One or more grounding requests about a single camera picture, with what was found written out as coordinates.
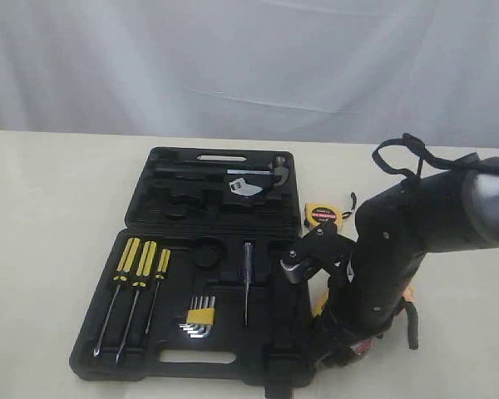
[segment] case lid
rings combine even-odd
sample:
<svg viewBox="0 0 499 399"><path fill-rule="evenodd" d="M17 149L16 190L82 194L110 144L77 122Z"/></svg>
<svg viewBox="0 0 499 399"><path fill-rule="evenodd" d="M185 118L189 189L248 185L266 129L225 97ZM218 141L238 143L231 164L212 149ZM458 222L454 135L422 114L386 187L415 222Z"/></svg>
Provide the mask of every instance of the case lid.
<svg viewBox="0 0 499 399"><path fill-rule="evenodd" d="M298 235L294 157L285 151L156 147L125 223L130 228Z"/></svg>

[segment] tape measure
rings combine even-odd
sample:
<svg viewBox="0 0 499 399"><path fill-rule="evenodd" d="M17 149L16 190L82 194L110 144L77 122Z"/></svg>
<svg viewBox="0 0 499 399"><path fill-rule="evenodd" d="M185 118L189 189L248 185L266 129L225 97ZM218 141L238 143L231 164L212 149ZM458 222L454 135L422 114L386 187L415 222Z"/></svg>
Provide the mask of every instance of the tape measure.
<svg viewBox="0 0 499 399"><path fill-rule="evenodd" d="M338 231L342 229L342 211L329 204L307 203L305 205L305 226L312 229L323 222L335 223Z"/></svg>

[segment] tool kit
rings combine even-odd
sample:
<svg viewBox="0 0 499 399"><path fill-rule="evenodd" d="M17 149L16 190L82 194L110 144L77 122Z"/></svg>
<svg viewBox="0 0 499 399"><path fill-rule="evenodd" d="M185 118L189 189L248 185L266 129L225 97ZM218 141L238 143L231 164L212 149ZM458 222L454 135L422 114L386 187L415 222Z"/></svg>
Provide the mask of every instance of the tool kit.
<svg viewBox="0 0 499 399"><path fill-rule="evenodd" d="M290 153L154 148L125 224L70 356L80 378L237 379L267 397L310 383L307 282L279 265L301 227ZM169 350L235 359L164 361Z"/></svg>

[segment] screwdriver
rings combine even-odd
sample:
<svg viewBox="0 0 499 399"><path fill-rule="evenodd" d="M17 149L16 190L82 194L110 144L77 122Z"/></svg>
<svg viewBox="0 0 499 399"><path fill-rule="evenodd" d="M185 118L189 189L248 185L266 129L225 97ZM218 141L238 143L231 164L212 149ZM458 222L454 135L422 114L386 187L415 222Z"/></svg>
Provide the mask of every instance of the screwdriver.
<svg viewBox="0 0 499 399"><path fill-rule="evenodd" d="M153 309L156 306L157 292L159 291L159 285L161 284L161 280L165 278L166 270L168 269L169 260L170 260L170 250L164 248L161 251L161 257L159 258L157 271L153 276L153 278L157 280L157 285L156 285L156 291L153 294L153 300L151 302L150 316L148 317L148 323L146 324L146 330L144 332L145 335L148 335L148 332L150 331L151 316L153 316Z"/></svg>
<svg viewBox="0 0 499 399"><path fill-rule="evenodd" d="M148 284L148 278L150 277L151 264L153 263L153 258L156 255L157 243L155 241L146 241L144 247L142 247L141 260L139 260L139 265L136 269L135 275L133 277L132 287L135 287L135 297L133 298L133 304L131 305L131 310L129 316L127 317L126 329L124 330L124 335L122 336L122 341L120 342L120 347L118 348L118 353L116 354L116 364L120 361L122 353L124 352L124 347L126 346L127 334L130 331L131 320L133 319L133 314L135 313L136 301L139 298L141 290L146 288Z"/></svg>
<svg viewBox="0 0 499 399"><path fill-rule="evenodd" d="M98 337L98 342L92 355L94 357L98 357L101 353L101 342L103 341L103 337L106 334L107 324L109 323L109 317L111 316L111 312L113 310L113 306L115 305L116 297L120 292L122 282L127 281L128 276L131 271L131 267L133 267L133 262L135 261L136 252L139 249L139 245L141 241L139 239L131 237L127 240L126 247L124 248L124 252L120 258L120 262L116 267L116 273L113 277L114 281L118 281L118 285L116 286L115 293L113 293L113 298L111 300L111 304L107 309L106 319L103 322L103 326L101 327L100 336Z"/></svg>

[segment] screwdriver shaft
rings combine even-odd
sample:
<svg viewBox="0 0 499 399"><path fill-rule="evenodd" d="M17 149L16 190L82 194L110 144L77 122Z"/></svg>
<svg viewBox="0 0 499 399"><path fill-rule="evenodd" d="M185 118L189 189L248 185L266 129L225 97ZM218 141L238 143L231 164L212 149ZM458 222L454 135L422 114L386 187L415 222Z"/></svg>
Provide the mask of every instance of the screwdriver shaft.
<svg viewBox="0 0 499 399"><path fill-rule="evenodd" d="M115 293L113 293L113 298L111 300L111 304L109 305L109 308L107 309L106 313L106 319L103 322L103 326L101 327L100 331L100 336L98 337L98 342L96 343L96 347L94 348L94 351L92 352L92 355L94 357L98 357L101 352L101 342L103 341L103 336L106 334L107 330L107 324L109 323L109 317L111 316L111 311L113 310L113 306L115 305L115 300L116 297L118 296L118 293L120 292L120 284L116 286Z"/></svg>
<svg viewBox="0 0 499 399"><path fill-rule="evenodd" d="M133 304L131 305L130 315L127 318L126 329L124 330L124 335L122 336L122 342L120 342L120 347L118 348L118 353L116 354L116 364L120 361L120 357L124 352L124 346L126 345L127 334L130 331L131 320L133 319L133 313L135 313L136 300L139 298L140 289L135 290L135 297L133 298Z"/></svg>
<svg viewBox="0 0 499 399"><path fill-rule="evenodd" d="M144 331L145 335L148 335L148 333L150 332L151 317L153 316L153 309L156 306L157 292L159 291L160 282L161 282L160 280L157 280L156 290L153 293L153 301L151 303L150 315L148 316L148 323L146 324L146 330Z"/></svg>

